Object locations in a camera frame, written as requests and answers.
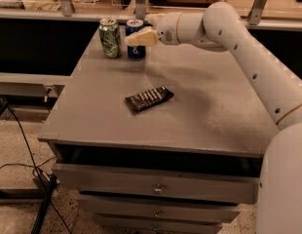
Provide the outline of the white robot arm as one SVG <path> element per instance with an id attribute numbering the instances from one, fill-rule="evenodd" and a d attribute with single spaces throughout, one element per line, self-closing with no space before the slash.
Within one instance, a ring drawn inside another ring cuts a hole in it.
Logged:
<path id="1" fill-rule="evenodd" d="M 149 14 L 128 46 L 191 44 L 231 53 L 279 132 L 265 151 L 256 207 L 256 234 L 302 234 L 302 80 L 246 29 L 230 4 L 201 14 Z"/>

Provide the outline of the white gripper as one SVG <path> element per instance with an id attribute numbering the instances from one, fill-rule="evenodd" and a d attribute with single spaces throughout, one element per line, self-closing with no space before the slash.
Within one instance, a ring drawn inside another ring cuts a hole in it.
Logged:
<path id="1" fill-rule="evenodd" d="M 145 20 L 152 26 L 156 26 L 156 30 L 151 27 L 145 27 L 129 36 L 125 37 L 127 46 L 154 46 L 160 40 L 166 45 L 179 45 L 177 36 L 178 22 L 181 13 L 168 14 L 147 14 Z"/>

